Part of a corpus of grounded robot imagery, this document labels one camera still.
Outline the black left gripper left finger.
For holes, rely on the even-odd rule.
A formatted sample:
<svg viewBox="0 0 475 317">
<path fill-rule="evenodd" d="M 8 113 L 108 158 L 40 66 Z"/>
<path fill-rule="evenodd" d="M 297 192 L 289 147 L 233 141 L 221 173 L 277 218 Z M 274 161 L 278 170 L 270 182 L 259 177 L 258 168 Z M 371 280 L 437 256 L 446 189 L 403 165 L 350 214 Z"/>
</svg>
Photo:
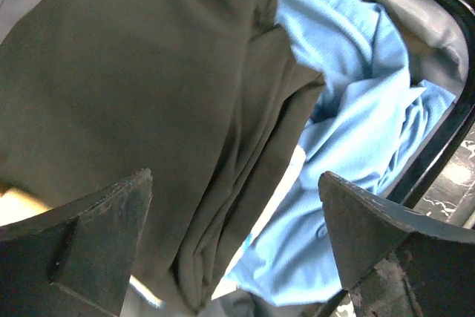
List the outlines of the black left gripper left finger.
<svg viewBox="0 0 475 317">
<path fill-rule="evenodd" d="M 119 316 L 152 196 L 143 169 L 1 228 L 2 316 Z"/>
</svg>

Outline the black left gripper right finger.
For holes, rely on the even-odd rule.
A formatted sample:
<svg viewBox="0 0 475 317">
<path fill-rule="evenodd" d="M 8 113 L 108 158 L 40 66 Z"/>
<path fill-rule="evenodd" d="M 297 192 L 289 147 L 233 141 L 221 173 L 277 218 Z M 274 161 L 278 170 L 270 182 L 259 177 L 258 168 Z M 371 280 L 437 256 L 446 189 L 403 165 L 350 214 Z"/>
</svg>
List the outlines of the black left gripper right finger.
<svg viewBox="0 0 475 317">
<path fill-rule="evenodd" d="M 357 316 L 473 316 L 474 231 L 380 198 L 330 171 L 318 190 Z"/>
</svg>

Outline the light blue shirt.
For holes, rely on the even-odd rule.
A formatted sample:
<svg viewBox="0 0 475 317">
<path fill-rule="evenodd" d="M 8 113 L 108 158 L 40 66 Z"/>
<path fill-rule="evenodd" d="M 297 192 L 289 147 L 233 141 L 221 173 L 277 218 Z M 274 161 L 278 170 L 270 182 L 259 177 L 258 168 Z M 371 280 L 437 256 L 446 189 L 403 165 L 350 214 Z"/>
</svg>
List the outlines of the light blue shirt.
<svg viewBox="0 0 475 317">
<path fill-rule="evenodd" d="M 410 81 L 409 53 L 384 8 L 363 0 L 278 0 L 297 61 L 326 86 L 267 207 L 221 285 L 275 306 L 325 302 L 340 289 L 318 190 L 332 171 L 378 195 L 454 101 Z"/>
</svg>

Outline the black garment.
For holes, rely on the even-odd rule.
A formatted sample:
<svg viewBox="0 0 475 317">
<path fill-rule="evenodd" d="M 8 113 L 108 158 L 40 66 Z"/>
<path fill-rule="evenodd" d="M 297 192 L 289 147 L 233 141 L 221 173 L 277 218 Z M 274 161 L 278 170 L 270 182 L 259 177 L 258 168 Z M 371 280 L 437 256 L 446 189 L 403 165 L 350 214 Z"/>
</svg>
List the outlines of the black garment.
<svg viewBox="0 0 475 317">
<path fill-rule="evenodd" d="M 41 0 L 1 44 L 1 181 L 56 204 L 149 169 L 133 275 L 200 312 L 324 89 L 276 7 Z"/>
</svg>

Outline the white black space suitcase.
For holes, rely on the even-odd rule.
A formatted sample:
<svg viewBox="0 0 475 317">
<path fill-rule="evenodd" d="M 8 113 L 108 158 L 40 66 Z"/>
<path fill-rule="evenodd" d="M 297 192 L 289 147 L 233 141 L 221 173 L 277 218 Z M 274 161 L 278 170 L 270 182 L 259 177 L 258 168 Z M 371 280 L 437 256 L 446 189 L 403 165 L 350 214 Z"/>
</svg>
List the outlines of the white black space suitcase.
<svg viewBox="0 0 475 317">
<path fill-rule="evenodd" d="M 3 36 L 1 44 L 5 40 L 8 33 L 16 25 L 16 23 L 19 22 L 27 13 L 29 13 L 40 1 L 41 0 L 1 0 L 1 33 Z M 378 196 L 384 199 L 400 201 L 402 196 L 398 192 L 399 188 L 412 187 L 420 177 L 420 174 L 415 171 L 414 166 L 417 163 L 429 163 L 432 154 L 442 147 L 443 142 L 439 139 L 439 135 L 447 130 L 448 123 L 451 120 L 451 114 L 454 112 L 455 107 L 459 103 L 463 91 L 466 89 L 468 83 L 474 80 L 472 64 L 474 58 L 472 54 L 474 44 L 468 37 L 469 30 L 474 27 L 474 17 L 466 16 L 464 14 L 465 6 L 458 0 L 363 1 L 381 5 L 399 31 L 409 53 L 411 83 L 418 85 L 422 81 L 428 81 L 434 85 L 444 88 L 454 95 L 454 101 L 450 107 L 442 115 L 442 118 L 437 122 L 437 124 L 435 124 L 426 138 L 422 141 L 416 152 L 406 162 L 402 172 L 382 193 L 378 194 Z M 326 81 L 324 73 L 322 71 L 318 72 L 323 74 L 325 89 Z M 141 170 L 143 169 L 121 177 L 118 179 L 118 181 L 102 187 L 101 189 L 109 187 Z M 90 192 L 86 195 L 76 198 L 68 198 L 63 203 L 49 204 L 46 200 L 20 186 L 3 183 L 2 181 L 1 184 L 3 186 L 12 186 L 19 190 L 26 191 L 29 196 L 37 198 L 41 203 L 47 206 L 47 210 L 45 212 L 101 190 L 98 189 L 94 192 Z M 267 207 L 271 198 L 267 202 L 264 209 Z M 134 257 L 134 262 L 137 258 L 142 234 L 140 236 L 136 255 Z M 226 271 L 228 268 L 235 265 L 235 262 L 237 261 L 237 251 L 229 262 Z M 119 316 L 299 316 L 305 312 L 313 312 L 316 308 L 325 305 L 332 298 L 336 297 L 341 291 L 339 290 L 332 298 L 325 302 L 275 306 L 253 293 L 238 288 L 234 289 L 231 287 L 222 286 L 220 282 L 226 274 L 225 271 L 206 306 L 200 312 L 194 315 L 189 315 L 177 310 L 170 304 L 156 297 L 156 295 L 154 295 L 144 284 L 142 284 L 133 275 L 134 262 L 132 265 L 129 285 L 126 290 L 125 299 Z"/>
</svg>

